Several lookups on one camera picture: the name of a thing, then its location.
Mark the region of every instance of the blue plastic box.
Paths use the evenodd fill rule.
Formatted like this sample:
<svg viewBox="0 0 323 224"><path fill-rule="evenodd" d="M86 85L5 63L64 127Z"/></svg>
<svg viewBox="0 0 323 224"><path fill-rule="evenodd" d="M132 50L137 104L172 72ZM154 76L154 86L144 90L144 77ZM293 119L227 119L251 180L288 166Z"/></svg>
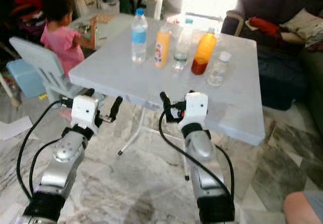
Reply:
<svg viewBox="0 0 323 224"><path fill-rule="evenodd" d="M42 78L34 66L24 62L22 59L18 59L7 63L7 69L27 98L37 97L46 93Z"/></svg>

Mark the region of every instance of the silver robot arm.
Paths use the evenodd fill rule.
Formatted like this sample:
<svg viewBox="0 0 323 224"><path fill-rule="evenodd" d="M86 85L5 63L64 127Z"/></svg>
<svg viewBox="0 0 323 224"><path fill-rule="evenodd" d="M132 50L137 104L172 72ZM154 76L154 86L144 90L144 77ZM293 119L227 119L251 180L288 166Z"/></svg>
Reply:
<svg viewBox="0 0 323 224"><path fill-rule="evenodd" d="M194 195L199 207L202 223L233 221L235 215L231 195L223 188L224 176L216 158L216 148L208 130L204 130L208 97L206 94L190 92L185 100L171 104L164 92L160 94L164 103L167 122L178 123L185 139L186 153L210 170L222 185L206 171L188 160Z"/></svg>
<svg viewBox="0 0 323 224"><path fill-rule="evenodd" d="M31 201L16 224L55 224L76 178L76 170L84 159L88 141L97 134L102 121L113 122L122 102L118 97L109 116L100 116L98 100L76 96L72 107L72 128L65 128L63 137L54 146L52 159Z"/></svg>

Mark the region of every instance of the wooden chair leg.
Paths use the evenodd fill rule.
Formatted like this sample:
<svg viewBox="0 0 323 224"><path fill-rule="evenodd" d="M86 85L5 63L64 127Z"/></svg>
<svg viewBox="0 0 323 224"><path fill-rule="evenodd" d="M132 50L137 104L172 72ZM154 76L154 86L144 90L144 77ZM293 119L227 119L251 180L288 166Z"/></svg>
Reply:
<svg viewBox="0 0 323 224"><path fill-rule="evenodd" d="M15 108L18 108L18 106L20 105L20 102L16 98L14 98L9 86L7 85L7 83L1 73L0 73L0 83L2 84L3 88L5 89L5 92L7 93L7 95L9 96L10 101L11 101L11 105Z"/></svg>

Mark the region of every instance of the pink shirt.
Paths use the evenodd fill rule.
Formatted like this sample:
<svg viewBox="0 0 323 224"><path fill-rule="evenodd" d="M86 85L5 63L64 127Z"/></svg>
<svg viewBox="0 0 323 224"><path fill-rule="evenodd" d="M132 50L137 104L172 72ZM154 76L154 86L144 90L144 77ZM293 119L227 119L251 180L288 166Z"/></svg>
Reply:
<svg viewBox="0 0 323 224"><path fill-rule="evenodd" d="M75 30L63 26L53 32L47 30L47 25L41 36L41 43L50 48L61 61L64 74L68 77L69 71L84 60L84 54L80 45L73 47L75 37L81 36Z"/></svg>

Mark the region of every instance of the yellow bottle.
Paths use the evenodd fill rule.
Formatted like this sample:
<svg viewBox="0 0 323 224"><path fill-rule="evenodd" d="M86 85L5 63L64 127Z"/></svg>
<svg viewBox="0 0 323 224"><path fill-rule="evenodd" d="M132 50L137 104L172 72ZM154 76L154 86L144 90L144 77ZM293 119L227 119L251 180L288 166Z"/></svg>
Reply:
<svg viewBox="0 0 323 224"><path fill-rule="evenodd" d="M194 57L192 72L200 75L205 72L208 61L211 59L213 50L217 44L217 39L214 36L214 28L209 28L208 33L205 34L199 44Z"/></svg>
<svg viewBox="0 0 323 224"><path fill-rule="evenodd" d="M163 68L167 62L168 49L170 47L171 34L166 25L162 26L157 34L155 66Z"/></svg>

